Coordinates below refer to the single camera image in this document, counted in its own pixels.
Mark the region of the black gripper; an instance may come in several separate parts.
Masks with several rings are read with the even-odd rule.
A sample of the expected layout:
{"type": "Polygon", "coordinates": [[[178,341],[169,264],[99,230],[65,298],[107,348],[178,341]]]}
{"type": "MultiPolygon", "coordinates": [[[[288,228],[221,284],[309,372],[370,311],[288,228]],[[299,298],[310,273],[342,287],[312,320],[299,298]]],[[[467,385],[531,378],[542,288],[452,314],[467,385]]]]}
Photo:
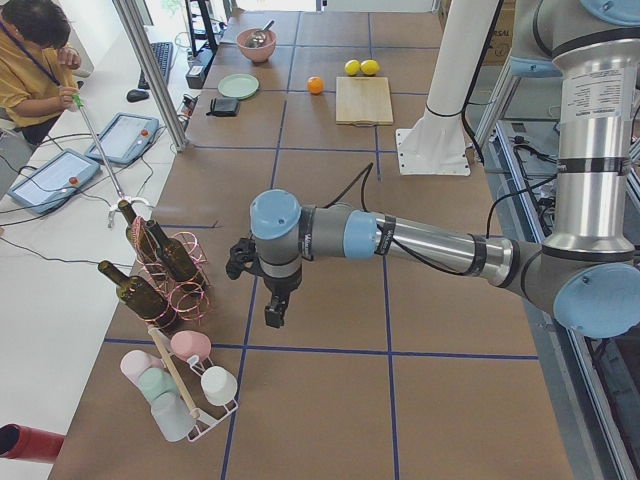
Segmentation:
{"type": "Polygon", "coordinates": [[[297,290],[302,281],[302,261],[294,259],[286,264],[276,265],[260,261],[264,273],[264,283],[272,296],[264,308],[265,323],[272,328],[284,325],[290,295],[297,290]]]}

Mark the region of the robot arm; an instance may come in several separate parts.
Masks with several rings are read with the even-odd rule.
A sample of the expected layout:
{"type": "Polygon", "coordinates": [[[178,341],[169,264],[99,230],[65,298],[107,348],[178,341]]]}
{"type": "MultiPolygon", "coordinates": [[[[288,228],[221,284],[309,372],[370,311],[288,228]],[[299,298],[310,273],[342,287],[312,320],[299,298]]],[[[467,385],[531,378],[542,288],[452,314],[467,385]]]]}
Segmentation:
{"type": "Polygon", "coordinates": [[[389,254],[484,278],[585,337],[616,337],[638,324],[639,270],[623,231],[639,5],[522,1],[512,46],[517,75],[562,79],[550,233],[539,243],[461,234],[340,203],[303,206],[268,190],[250,208],[252,266],[271,294],[267,325],[283,325],[304,261],[389,254]]]}

